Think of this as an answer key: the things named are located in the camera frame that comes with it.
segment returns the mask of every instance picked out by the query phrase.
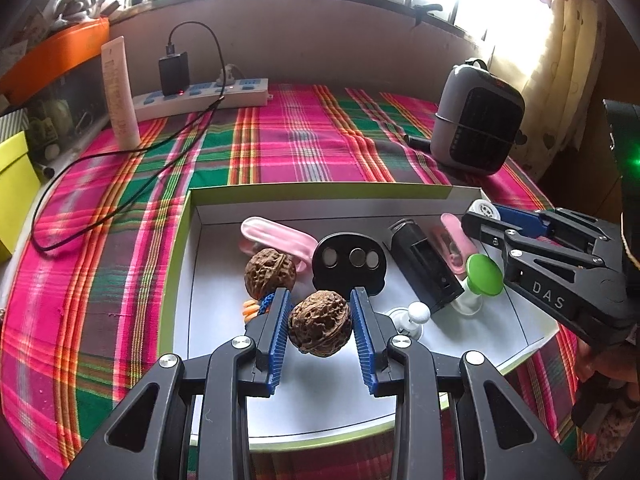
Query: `walnut shell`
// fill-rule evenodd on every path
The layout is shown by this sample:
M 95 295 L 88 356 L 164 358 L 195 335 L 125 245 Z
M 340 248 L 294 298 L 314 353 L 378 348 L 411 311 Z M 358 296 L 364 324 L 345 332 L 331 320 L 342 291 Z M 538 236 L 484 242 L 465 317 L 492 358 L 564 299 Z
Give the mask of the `walnut shell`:
M 263 249 L 244 268 L 244 286 L 249 296 L 261 301 L 280 286 L 291 290 L 296 283 L 296 266 L 288 254 Z
M 289 314 L 289 340 L 303 354 L 329 357 L 351 337 L 349 304 L 337 292 L 319 290 Z

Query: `green round cap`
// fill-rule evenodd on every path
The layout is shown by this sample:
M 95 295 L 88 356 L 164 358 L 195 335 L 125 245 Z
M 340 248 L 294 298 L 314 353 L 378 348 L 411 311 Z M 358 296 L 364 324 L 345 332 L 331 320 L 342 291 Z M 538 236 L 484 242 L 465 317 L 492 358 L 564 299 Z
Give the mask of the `green round cap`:
M 497 296 L 504 288 L 500 267 L 485 254 L 472 254 L 467 259 L 466 284 L 483 296 Z

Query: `silver bolt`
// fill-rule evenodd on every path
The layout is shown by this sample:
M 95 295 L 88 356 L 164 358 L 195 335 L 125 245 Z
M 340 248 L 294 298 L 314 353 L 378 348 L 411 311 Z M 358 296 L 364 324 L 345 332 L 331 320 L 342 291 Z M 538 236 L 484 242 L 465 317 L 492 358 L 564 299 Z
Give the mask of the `silver bolt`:
M 162 368 L 172 368 L 178 364 L 178 356 L 175 354 L 164 354 L 159 359 L 159 363 Z
M 407 348 L 411 346 L 411 338 L 405 335 L 395 335 L 391 340 L 391 344 L 398 348 Z
M 247 348 L 251 344 L 251 338 L 245 335 L 236 336 L 231 340 L 233 348 Z
M 466 359 L 466 362 L 471 365 L 478 366 L 484 363 L 484 356 L 480 352 L 476 352 L 475 350 L 472 350 L 471 352 L 467 352 L 465 359 Z

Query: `yellow box lid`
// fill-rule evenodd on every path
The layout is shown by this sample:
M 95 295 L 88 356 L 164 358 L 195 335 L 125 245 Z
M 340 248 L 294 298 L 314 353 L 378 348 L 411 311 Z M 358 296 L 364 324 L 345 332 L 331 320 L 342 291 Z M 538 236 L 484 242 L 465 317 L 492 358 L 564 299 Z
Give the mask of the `yellow box lid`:
M 0 144 L 0 173 L 20 157 L 26 155 L 27 151 L 27 139 L 24 137 L 24 132 L 15 134 Z

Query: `patterned curtain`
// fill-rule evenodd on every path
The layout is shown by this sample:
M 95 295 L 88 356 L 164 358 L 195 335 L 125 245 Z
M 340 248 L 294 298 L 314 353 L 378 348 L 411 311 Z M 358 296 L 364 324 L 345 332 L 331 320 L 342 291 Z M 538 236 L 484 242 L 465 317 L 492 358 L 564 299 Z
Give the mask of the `patterned curtain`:
M 556 153 L 580 148 L 605 37 L 604 0 L 494 0 L 487 28 L 490 71 L 523 95 L 522 131 L 511 156 L 534 180 Z

